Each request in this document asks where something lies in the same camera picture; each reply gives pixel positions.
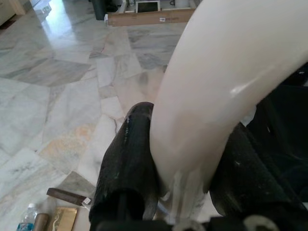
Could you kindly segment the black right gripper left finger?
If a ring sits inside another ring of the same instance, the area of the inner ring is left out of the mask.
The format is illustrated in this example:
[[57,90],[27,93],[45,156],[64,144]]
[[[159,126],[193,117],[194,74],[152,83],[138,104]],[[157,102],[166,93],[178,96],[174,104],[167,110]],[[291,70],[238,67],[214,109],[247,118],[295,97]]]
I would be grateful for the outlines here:
[[89,212],[91,226],[154,218],[159,183],[149,140],[153,107],[150,102],[134,105],[105,152]]

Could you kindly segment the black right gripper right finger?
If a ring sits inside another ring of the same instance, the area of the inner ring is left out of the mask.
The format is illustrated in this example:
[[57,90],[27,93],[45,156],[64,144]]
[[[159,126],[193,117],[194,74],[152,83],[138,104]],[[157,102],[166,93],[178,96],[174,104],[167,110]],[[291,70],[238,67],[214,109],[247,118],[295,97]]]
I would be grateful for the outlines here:
[[308,213],[270,155],[241,123],[229,136],[209,192],[223,216]]

